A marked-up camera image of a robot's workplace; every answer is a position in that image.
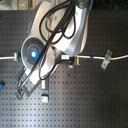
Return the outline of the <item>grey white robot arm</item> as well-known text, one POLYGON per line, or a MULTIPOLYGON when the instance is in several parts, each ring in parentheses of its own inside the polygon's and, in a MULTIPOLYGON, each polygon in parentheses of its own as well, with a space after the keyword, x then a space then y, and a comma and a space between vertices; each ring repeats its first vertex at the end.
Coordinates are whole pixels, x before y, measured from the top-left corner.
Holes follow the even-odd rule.
POLYGON ((60 63, 73 65, 86 44, 89 6, 80 7, 80 0, 65 0, 53 5, 41 2, 31 18, 29 35, 21 47, 21 60, 24 65, 19 77, 16 97, 29 97, 42 85, 42 100, 49 100, 49 76, 60 63))

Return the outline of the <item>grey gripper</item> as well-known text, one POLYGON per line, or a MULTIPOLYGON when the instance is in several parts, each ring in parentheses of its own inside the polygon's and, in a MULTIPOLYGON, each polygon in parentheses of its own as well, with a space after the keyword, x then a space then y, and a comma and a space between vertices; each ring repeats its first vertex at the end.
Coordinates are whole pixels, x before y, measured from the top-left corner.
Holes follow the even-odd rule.
MULTIPOLYGON (((31 67, 30 69, 25 68, 24 74, 26 75, 26 78, 19 79, 19 82, 17 85, 18 89, 15 92, 16 98, 21 99, 23 95, 26 95, 27 97, 29 97, 34 92, 34 88, 28 91, 27 88, 25 87, 26 82, 30 80, 34 85, 38 84, 41 80, 47 79, 49 75, 54 72, 57 65, 58 63, 55 63, 51 67, 48 67, 46 64, 44 64, 40 68, 37 68, 37 67, 31 67)), ((44 88, 44 89, 41 89, 41 91, 42 91, 42 94, 41 94, 42 103, 48 103, 49 102, 49 90, 44 88)))

